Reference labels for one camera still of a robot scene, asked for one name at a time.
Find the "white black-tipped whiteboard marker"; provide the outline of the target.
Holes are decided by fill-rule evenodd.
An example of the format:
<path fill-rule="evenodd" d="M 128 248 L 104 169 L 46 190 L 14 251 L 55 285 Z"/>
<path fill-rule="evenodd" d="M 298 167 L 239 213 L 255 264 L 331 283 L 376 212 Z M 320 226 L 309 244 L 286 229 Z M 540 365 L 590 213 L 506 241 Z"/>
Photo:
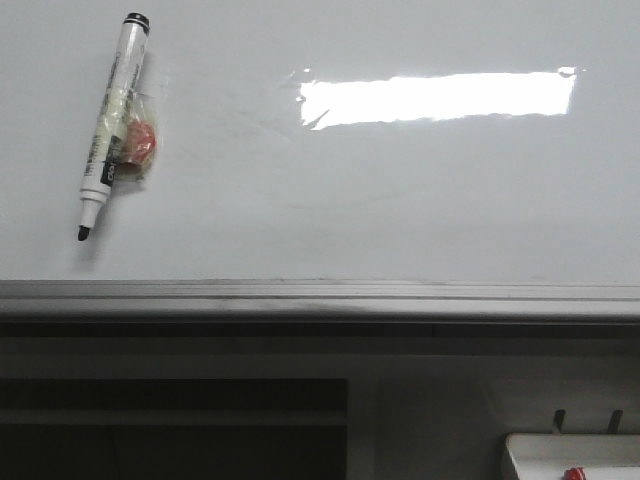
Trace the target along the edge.
<path fill-rule="evenodd" d="M 132 104 L 150 34 L 147 16 L 131 12 L 123 20 L 80 188 L 77 239 L 88 239 L 110 198 L 126 143 Z"/>

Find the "white marker tray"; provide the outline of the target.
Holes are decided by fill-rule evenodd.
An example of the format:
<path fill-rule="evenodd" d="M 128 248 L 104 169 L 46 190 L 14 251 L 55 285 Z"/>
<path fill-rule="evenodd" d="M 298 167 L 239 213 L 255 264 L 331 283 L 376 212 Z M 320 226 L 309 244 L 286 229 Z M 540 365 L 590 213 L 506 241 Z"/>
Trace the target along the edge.
<path fill-rule="evenodd" d="M 563 479 L 564 472 L 582 467 L 586 479 L 637 479 L 639 433 L 623 429 L 624 412 L 610 414 L 598 433 L 563 430 L 565 412 L 554 414 L 549 433 L 512 433 L 505 439 L 503 479 Z"/>

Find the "red capped marker in tray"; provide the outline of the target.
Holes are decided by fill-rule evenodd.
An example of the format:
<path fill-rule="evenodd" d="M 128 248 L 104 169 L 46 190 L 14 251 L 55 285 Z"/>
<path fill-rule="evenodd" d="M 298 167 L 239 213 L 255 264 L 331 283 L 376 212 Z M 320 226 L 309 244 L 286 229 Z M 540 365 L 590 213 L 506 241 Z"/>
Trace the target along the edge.
<path fill-rule="evenodd" d="M 572 467 L 564 472 L 564 480 L 586 480 L 586 475 L 582 467 Z"/>

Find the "white whiteboard with aluminium frame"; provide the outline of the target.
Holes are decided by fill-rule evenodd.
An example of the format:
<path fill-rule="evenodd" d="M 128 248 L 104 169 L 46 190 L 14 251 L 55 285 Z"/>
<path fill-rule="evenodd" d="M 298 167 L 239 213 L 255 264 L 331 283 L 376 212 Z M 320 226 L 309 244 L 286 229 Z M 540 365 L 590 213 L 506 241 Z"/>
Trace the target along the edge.
<path fill-rule="evenodd" d="M 5 1 L 1 318 L 637 325 L 639 5 Z"/>

